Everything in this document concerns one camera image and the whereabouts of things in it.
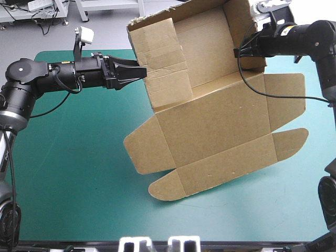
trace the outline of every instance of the box flap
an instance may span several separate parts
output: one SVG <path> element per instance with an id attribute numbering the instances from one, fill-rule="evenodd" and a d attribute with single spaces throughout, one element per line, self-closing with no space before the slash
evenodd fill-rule
<path id="1" fill-rule="evenodd" d="M 169 9 L 165 9 L 154 15 L 137 18 L 128 25 L 128 30 L 136 30 L 141 27 L 151 25 L 162 20 L 172 18 L 174 22 L 194 16 L 198 13 L 208 11 L 219 5 L 223 5 L 227 0 L 192 0 Z"/>
<path id="2" fill-rule="evenodd" d="M 145 85 L 152 107 L 191 98 L 187 63 L 172 19 L 131 31 L 129 35 L 140 66 L 147 68 Z"/>
<path id="3" fill-rule="evenodd" d="M 176 168 L 156 116 L 128 135 L 124 145 L 140 174 Z"/>
<path id="4" fill-rule="evenodd" d="M 174 23 L 174 26 L 192 87 L 238 71 L 233 41 L 221 6 Z"/>
<path id="5" fill-rule="evenodd" d="M 221 185 L 294 155 L 306 141 L 307 132 L 296 129 L 268 134 L 179 167 L 152 183 L 149 192 L 159 200 L 174 201 Z"/>
<path id="6" fill-rule="evenodd" d="M 305 77 L 301 73 L 264 75 L 266 93 L 284 96 L 305 96 Z M 305 99 L 278 99 L 267 97 L 271 131 L 302 115 Z"/>
<path id="7" fill-rule="evenodd" d="M 240 46 L 247 29 L 253 24 L 250 14 L 250 3 L 248 0 L 230 0 L 224 4 L 224 12 L 230 27 L 232 40 L 235 48 Z M 257 31 L 257 28 L 251 29 L 250 34 Z M 242 58 L 241 65 L 244 69 L 265 67 L 264 58 Z"/>
<path id="8" fill-rule="evenodd" d="M 297 153 L 305 143 L 308 134 L 306 129 L 273 133 L 278 161 L 285 160 Z"/>
<path id="9" fill-rule="evenodd" d="M 177 166 L 271 133 L 266 98 L 235 77 L 237 83 L 156 114 Z M 249 81 L 265 91 L 263 74 Z"/>

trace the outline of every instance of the cable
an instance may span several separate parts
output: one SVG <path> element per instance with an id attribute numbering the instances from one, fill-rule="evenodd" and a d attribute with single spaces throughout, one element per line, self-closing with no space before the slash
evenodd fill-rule
<path id="1" fill-rule="evenodd" d="M 259 94 L 259 95 L 262 95 L 262 96 L 266 96 L 266 97 L 272 97 L 272 98 L 282 98 L 282 99 L 311 99 L 311 100 L 318 100 L 318 101 L 323 101 L 323 102 L 326 102 L 326 103 L 331 103 L 330 101 L 326 100 L 326 99 L 322 99 L 322 98 L 318 98 L 318 97 L 311 97 L 311 96 L 279 96 L 279 95 L 275 95 L 275 94 L 267 94 L 267 93 L 263 93 L 263 92 L 260 92 L 258 90 L 256 90 L 254 87 L 251 86 L 251 84 L 247 81 L 247 79 L 245 78 L 244 74 L 243 74 L 243 70 L 242 70 L 242 65 L 240 63 L 240 53 L 241 53 L 241 50 L 246 46 L 248 45 L 250 42 L 252 42 L 254 39 L 256 39 L 260 33 L 258 33 L 257 35 L 255 35 L 252 39 L 250 39 L 249 42 L 245 43 L 244 44 L 244 40 L 247 36 L 247 34 L 249 33 L 249 31 L 252 29 L 252 27 L 254 27 L 255 23 L 253 22 L 250 27 L 247 29 L 247 31 L 245 32 L 244 36 L 243 36 L 243 39 L 240 43 L 240 47 L 239 47 L 239 50 L 238 50 L 238 57 L 237 57 L 237 64 L 238 64 L 238 70 L 239 70 L 239 73 L 240 73 L 240 76 L 241 78 L 243 79 L 244 83 L 246 84 L 246 86 L 248 86 L 249 89 L 251 89 L 253 92 Z"/>
<path id="2" fill-rule="evenodd" d="M 53 107 L 52 109 L 48 110 L 47 112 L 33 115 L 30 118 L 36 118 L 36 117 L 45 116 L 46 114 L 49 114 L 49 113 L 53 112 L 54 110 L 56 110 L 59 107 L 61 107 L 61 105 L 68 99 L 69 96 L 70 96 L 70 93 L 68 92 L 67 95 L 64 97 L 64 99 L 57 106 Z"/>
<path id="3" fill-rule="evenodd" d="M 48 29 L 47 29 L 46 32 L 44 31 L 44 29 L 43 29 L 43 27 L 42 27 L 42 24 L 37 23 L 37 26 L 39 26 L 39 27 L 41 28 L 41 30 L 42 30 L 42 34 L 43 34 L 44 36 L 47 35 L 47 34 L 49 33 L 50 27 L 53 25 L 54 20 L 55 20 L 57 14 L 58 14 L 58 9 L 56 10 L 55 14 L 54 14 L 53 17 L 51 18 L 51 23 L 49 24 Z"/>
<path id="4" fill-rule="evenodd" d="M 69 93 L 73 93 L 73 94 L 78 94 L 82 91 L 83 89 L 83 85 L 82 82 L 78 79 L 77 80 L 77 86 L 78 86 L 78 91 L 77 90 L 73 90 L 71 88 L 69 88 L 67 85 L 65 85 L 59 78 L 58 78 L 58 74 L 60 72 L 60 68 L 57 65 L 54 65 L 54 70 L 53 70 L 53 78 L 55 79 L 55 82 L 57 83 L 57 85 L 59 85 L 61 88 L 63 88 L 64 90 L 68 91 Z"/>
<path id="5" fill-rule="evenodd" d="M 44 113 L 41 113 L 41 114 L 37 114 L 37 115 L 33 115 L 31 116 L 30 118 L 36 118 L 36 117 L 41 117 L 41 116 L 45 116 L 46 114 L 49 114 L 51 112 L 53 112 L 54 110 L 58 109 L 67 99 L 68 97 L 70 96 L 71 93 L 73 94 L 78 94 L 82 91 L 83 89 L 83 85 L 82 85 L 82 82 L 80 81 L 80 78 L 77 79 L 77 85 L 78 85 L 78 91 L 76 90 L 72 90 L 71 88 L 69 88 L 68 86 L 66 86 L 59 78 L 58 78 L 58 73 L 60 72 L 60 68 L 59 66 L 57 65 L 54 65 L 54 70 L 53 70 L 53 78 L 55 79 L 55 82 L 57 83 L 57 85 L 59 85 L 61 88 L 63 88 L 65 91 L 68 92 L 68 94 L 64 97 L 64 99 L 57 105 L 55 106 L 54 108 L 44 112 Z"/>
<path id="6" fill-rule="evenodd" d="M 14 248 L 15 243 L 15 229 L 16 229 L 16 186 L 15 186 L 15 169 L 14 169 L 14 162 L 13 162 L 13 155 L 12 155 L 12 148 L 9 143 L 9 139 L 7 136 L 6 130 L 3 130 L 6 146 L 8 149 L 8 156 L 9 156 L 9 164 L 10 164 L 10 176 L 12 178 L 12 194 L 13 194 L 13 211 L 12 211 L 12 244 L 9 247 L 9 252 L 11 252 Z"/>
<path id="7" fill-rule="evenodd" d="M 20 22 L 20 23 L 27 23 L 27 22 L 30 22 L 31 20 L 26 20 L 26 21 L 23 21 L 23 20 L 17 20 L 15 17 L 13 17 L 13 15 L 7 10 L 7 8 L 11 8 L 10 6 L 6 6 L 4 5 L 3 3 L 0 3 L 0 5 L 3 7 L 3 9 L 5 9 L 5 11 L 9 14 L 9 16 L 13 19 L 13 21 L 17 21 L 17 22 Z M 22 11 L 26 11 L 26 12 L 29 12 L 29 13 L 32 13 L 26 9 L 22 9 L 22 8 L 15 8 L 13 7 L 14 9 L 20 9 Z M 38 12 L 36 12 L 33 16 L 31 16 L 30 19 L 32 19 L 36 14 L 38 14 Z"/>

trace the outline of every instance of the table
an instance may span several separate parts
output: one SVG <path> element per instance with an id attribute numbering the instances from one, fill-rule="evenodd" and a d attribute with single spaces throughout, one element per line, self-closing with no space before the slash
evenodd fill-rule
<path id="1" fill-rule="evenodd" d="M 89 56 L 92 51 L 84 51 Z M 131 50 L 102 51 L 134 59 Z M 44 51 L 36 60 L 71 60 Z M 268 60 L 267 72 L 304 72 L 308 95 L 320 95 L 309 58 Z M 65 93 L 48 93 L 33 114 Z M 177 202 L 152 198 L 148 186 L 167 172 L 140 175 L 123 139 L 153 114 L 142 81 L 121 91 L 85 89 L 55 112 L 31 119 L 14 146 L 24 240 L 118 240 L 121 236 L 200 235 L 202 240 L 313 240 L 327 232 L 317 195 L 334 159 L 332 110 L 307 101 L 306 113 L 280 130 L 306 127 L 295 156 Z"/>

